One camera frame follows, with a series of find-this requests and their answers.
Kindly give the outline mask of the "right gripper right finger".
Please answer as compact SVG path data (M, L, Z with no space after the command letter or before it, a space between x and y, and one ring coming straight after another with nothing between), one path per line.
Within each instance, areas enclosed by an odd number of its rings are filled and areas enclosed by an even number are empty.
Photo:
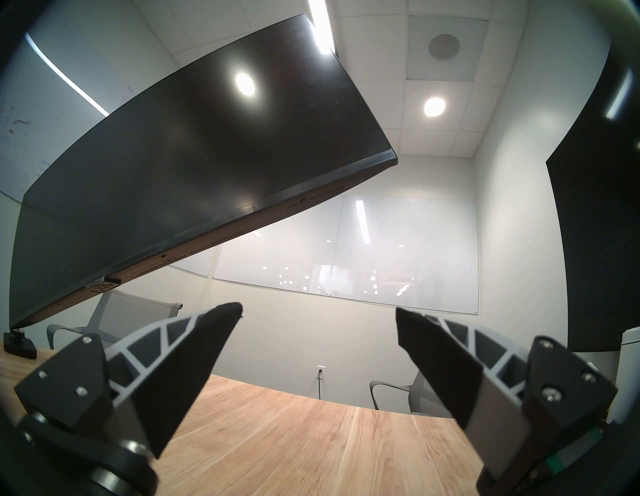
M395 310L405 350L482 461L479 480L554 477L549 458L579 459L618 389L558 340L536 335L529 349L489 328Z

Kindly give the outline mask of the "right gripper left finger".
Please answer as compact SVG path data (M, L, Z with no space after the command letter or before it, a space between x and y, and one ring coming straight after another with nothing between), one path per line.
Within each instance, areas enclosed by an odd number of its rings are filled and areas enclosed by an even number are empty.
M241 303L153 322L110 347L89 333L15 386L27 414L74 435L135 441L159 458L241 319Z

